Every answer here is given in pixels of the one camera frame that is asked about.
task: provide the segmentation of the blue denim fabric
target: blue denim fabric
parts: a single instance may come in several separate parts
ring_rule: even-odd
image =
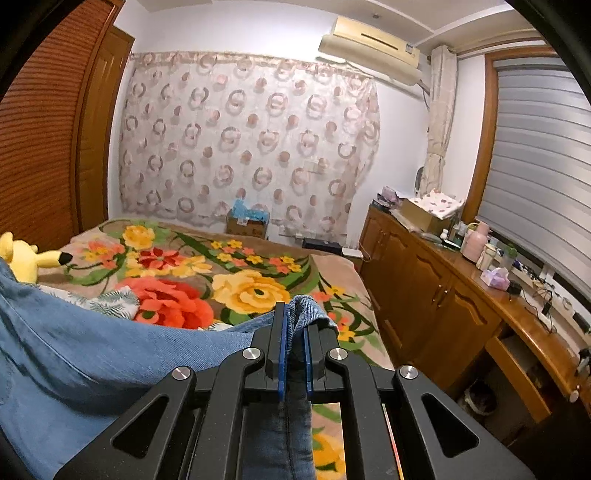
[[[294,297],[288,311],[290,341],[330,322],[309,297]],[[173,368],[219,365],[271,321],[206,332],[115,319],[16,282],[0,260],[0,426],[31,473],[51,479]],[[305,385],[298,372],[288,379],[284,404],[249,408],[244,480],[315,478]]]

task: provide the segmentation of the circle pattern curtain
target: circle pattern curtain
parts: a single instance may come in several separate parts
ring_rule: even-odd
[[[124,212],[199,227],[236,199],[282,234],[342,241],[378,149],[375,82],[232,53],[135,56],[119,153]]]

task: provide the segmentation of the ceiling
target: ceiling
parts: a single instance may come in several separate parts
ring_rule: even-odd
[[[138,0],[151,12],[214,1],[240,0]],[[283,3],[318,8],[362,21],[392,33],[422,51],[446,43],[461,51],[467,45],[537,36],[523,17],[505,0],[282,0]]]

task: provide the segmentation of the bed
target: bed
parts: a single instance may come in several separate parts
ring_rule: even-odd
[[[140,219],[107,221],[62,250],[73,260],[41,270],[40,284],[84,297],[129,286],[140,299],[135,321],[219,330],[308,294],[337,323],[343,348],[393,368],[367,291],[342,257]],[[345,478],[337,404],[313,407],[313,449],[319,480]]]

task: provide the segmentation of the blue item in box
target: blue item in box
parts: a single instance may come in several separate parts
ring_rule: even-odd
[[[244,200],[237,199],[232,207],[232,216],[234,218],[248,218],[250,220],[258,220],[259,222],[269,222],[269,212],[264,210],[253,210],[246,208]]]

